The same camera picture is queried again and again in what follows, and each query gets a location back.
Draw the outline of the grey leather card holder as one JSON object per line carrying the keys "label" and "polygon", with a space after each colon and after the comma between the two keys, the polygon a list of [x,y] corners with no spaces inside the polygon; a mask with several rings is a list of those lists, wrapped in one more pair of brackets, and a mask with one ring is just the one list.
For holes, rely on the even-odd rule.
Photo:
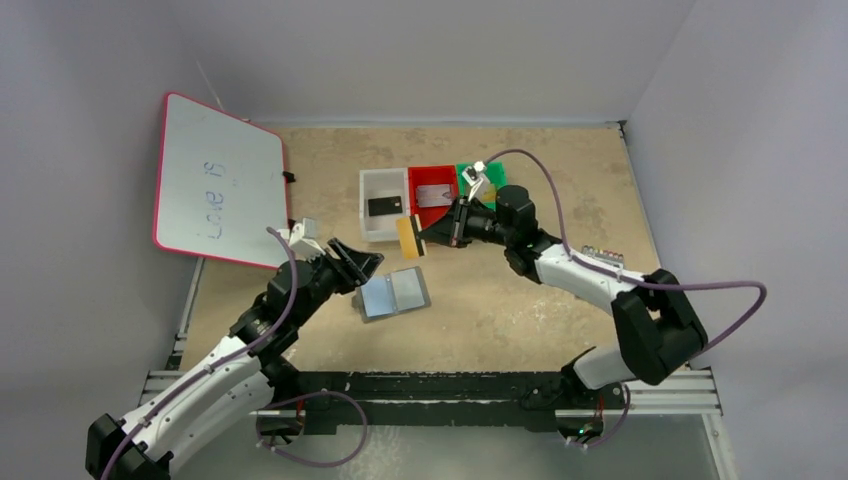
{"label": "grey leather card holder", "polygon": [[370,323],[428,308],[432,302],[421,268],[413,267],[372,277],[355,289],[351,304]]}

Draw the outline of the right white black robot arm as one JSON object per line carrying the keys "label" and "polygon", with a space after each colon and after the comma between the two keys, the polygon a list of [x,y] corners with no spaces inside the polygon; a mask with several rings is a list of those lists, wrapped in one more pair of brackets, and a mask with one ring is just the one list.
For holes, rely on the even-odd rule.
{"label": "right white black robot arm", "polygon": [[493,209],[460,197],[418,233],[421,242],[464,248],[475,240],[500,245],[510,268],[537,284],[559,288],[611,315],[614,346],[592,347],[561,370],[573,394],[640,380],[658,385],[708,343],[708,336],[677,278],[614,272],[543,230],[526,188],[498,190]]}

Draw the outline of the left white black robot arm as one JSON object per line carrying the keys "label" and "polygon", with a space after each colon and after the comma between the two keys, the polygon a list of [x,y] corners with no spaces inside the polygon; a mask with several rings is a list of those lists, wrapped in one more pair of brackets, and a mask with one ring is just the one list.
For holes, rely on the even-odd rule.
{"label": "left white black robot arm", "polygon": [[[308,254],[300,240],[281,242],[286,261],[264,292],[191,370],[154,398],[114,418],[104,414],[88,428],[85,468],[95,479],[169,479],[181,461],[249,413],[330,397],[362,406],[332,390],[300,392],[283,357],[299,329],[334,295],[365,285],[384,260],[336,238]],[[278,403],[277,390],[294,396]]]}

